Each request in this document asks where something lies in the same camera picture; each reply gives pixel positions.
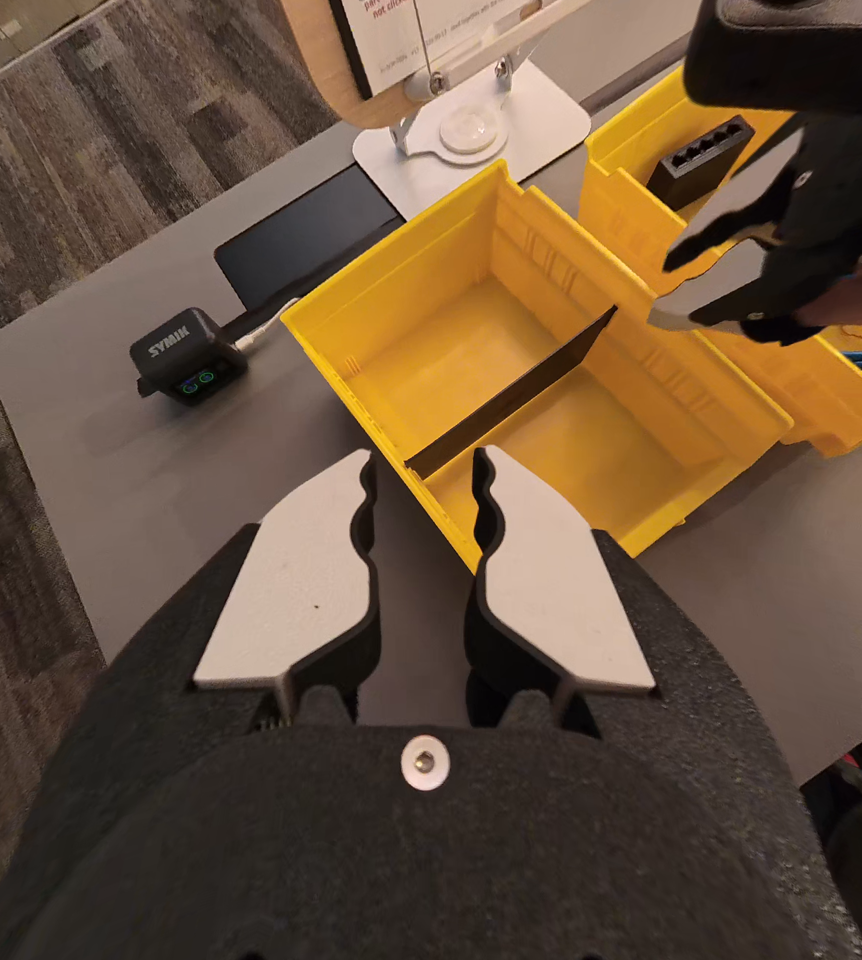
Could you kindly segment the yellow bin with divider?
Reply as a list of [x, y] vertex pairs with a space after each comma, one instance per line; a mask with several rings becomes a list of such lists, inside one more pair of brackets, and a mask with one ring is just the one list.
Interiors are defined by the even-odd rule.
[[[691, 101], [679, 66], [584, 142], [578, 221], [656, 296], [713, 266], [726, 246], [713, 248], [682, 270], [663, 273], [668, 246], [708, 198], [697, 198], [677, 212], [647, 183], [664, 156], [736, 114], [741, 111]], [[808, 442], [827, 457], [862, 445], [862, 371], [838, 350], [862, 350], [862, 326], [852, 323], [844, 332], [830, 331], [787, 347], [727, 333], [703, 337], [789, 415], [793, 426], [781, 440], [785, 445]]]

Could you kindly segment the small black device box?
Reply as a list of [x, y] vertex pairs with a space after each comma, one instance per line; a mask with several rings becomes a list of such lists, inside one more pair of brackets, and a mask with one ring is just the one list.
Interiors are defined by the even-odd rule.
[[142, 399], [161, 395], [195, 407], [242, 378], [249, 363], [227, 331], [197, 307], [134, 342], [129, 355]]

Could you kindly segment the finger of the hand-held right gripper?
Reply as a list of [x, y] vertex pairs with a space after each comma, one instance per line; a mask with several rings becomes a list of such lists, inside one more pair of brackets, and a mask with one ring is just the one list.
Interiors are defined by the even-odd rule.
[[740, 321], [747, 318], [747, 311], [711, 305], [758, 281], [766, 255], [767, 250], [755, 240], [738, 243], [706, 271], [659, 296], [647, 323], [666, 331], [741, 332]]
[[779, 223], [797, 179], [805, 132], [804, 126], [783, 127], [719, 187], [668, 247], [662, 270], [678, 270], [713, 247]]

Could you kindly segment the black ethernet switch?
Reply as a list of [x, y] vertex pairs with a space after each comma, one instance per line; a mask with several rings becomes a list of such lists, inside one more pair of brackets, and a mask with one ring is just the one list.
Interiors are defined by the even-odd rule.
[[670, 210], [682, 210], [714, 192], [755, 134], [741, 116], [667, 153], [654, 167], [646, 188]]

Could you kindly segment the white stand base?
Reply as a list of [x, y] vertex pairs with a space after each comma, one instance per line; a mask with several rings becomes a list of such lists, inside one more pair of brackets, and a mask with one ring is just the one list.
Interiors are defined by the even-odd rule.
[[366, 129], [354, 161], [405, 220], [413, 220], [495, 162], [517, 184], [576, 148], [590, 118], [529, 60], [490, 66], [404, 121]]

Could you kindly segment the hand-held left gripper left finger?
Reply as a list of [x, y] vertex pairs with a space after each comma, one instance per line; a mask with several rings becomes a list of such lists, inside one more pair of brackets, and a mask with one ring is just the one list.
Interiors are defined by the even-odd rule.
[[337, 690], [352, 717], [381, 655], [373, 453], [357, 449], [262, 518], [197, 664], [199, 690], [269, 691], [291, 724], [303, 695]]

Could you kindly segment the black bin divider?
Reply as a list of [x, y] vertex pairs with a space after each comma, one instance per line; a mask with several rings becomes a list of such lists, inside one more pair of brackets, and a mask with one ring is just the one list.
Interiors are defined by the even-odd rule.
[[472, 449], [512, 414], [580, 367], [594, 343], [607, 329], [617, 310], [616, 304], [609, 307], [592, 324], [560, 345], [474, 412], [406, 460], [405, 467], [421, 479], [427, 479], [457, 458], [464, 450]]

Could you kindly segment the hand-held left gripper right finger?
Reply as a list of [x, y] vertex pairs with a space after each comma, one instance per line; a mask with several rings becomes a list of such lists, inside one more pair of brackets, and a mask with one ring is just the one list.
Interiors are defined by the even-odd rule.
[[596, 532], [557, 490], [497, 446], [474, 450], [482, 555], [464, 617], [468, 701], [479, 716], [518, 693], [563, 721], [585, 694], [648, 698], [657, 680]]

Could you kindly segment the yellow plastic bin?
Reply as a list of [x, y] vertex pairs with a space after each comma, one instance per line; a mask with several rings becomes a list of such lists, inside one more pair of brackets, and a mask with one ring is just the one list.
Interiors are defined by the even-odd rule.
[[[333, 275], [284, 325], [470, 570], [473, 449], [494, 445], [632, 557], [752, 466], [792, 420], [503, 161]], [[434, 470], [414, 460], [605, 312], [581, 364]]]

